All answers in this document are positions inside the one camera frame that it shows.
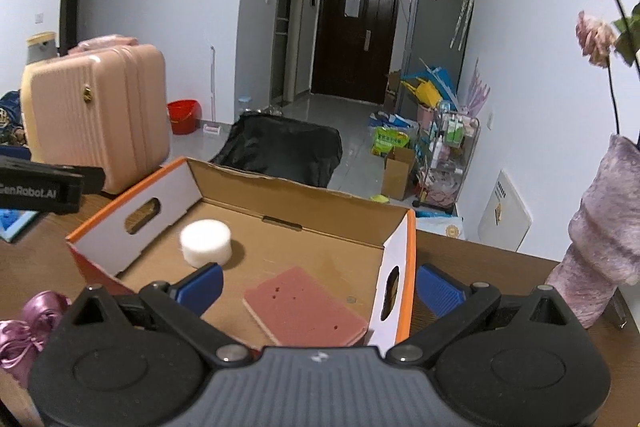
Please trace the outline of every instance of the doorway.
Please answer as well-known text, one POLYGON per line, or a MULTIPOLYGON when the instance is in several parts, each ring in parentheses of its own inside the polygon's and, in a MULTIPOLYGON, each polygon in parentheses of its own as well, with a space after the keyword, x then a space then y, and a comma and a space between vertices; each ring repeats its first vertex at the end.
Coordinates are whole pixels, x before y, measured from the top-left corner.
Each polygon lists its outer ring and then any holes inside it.
POLYGON ((312 91, 383 103, 399 0, 322 0, 312 91))
POLYGON ((271 104, 293 102, 304 0, 278 0, 271 57, 271 104))
POLYGON ((78 45, 78 13, 80 0, 61 0, 60 2, 60 54, 78 45))

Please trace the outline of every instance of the red bucket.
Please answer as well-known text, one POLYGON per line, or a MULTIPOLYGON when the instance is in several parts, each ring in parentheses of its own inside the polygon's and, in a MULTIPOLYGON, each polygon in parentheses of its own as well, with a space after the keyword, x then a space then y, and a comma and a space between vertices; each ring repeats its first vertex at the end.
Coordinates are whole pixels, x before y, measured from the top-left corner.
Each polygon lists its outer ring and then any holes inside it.
POLYGON ((198 127, 200 104, 197 100, 176 100, 166 105, 174 134, 191 134, 198 127))

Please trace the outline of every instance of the blue gripper pad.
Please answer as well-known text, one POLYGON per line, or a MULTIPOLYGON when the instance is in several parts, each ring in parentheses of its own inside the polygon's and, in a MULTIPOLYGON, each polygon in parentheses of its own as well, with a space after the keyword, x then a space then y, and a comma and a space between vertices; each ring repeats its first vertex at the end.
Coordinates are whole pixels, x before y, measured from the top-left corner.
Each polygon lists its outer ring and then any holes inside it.
POLYGON ((436 315, 443 317, 462 304, 468 289, 430 265, 418 268, 415 287, 420 301, 436 315))
POLYGON ((172 286, 169 296, 200 317, 222 295, 224 276, 217 263, 208 263, 172 286))

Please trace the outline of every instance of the black fabric cover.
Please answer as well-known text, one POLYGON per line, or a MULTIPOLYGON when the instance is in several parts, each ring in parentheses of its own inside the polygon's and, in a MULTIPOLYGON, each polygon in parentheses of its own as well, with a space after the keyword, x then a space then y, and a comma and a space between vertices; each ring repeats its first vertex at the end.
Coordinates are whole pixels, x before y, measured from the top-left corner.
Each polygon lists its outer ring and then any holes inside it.
POLYGON ((211 163, 326 188, 341 159, 342 142, 336 129, 249 113, 233 124, 211 163))

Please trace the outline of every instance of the pink ribbon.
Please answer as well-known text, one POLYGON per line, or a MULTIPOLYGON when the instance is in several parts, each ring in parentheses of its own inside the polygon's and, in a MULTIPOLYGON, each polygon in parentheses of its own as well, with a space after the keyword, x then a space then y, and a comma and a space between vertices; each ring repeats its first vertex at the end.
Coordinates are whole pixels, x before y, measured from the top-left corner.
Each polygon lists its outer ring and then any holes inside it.
POLYGON ((0 367, 23 388, 33 362, 70 304, 64 295, 42 292, 23 306, 22 320, 0 321, 0 367))

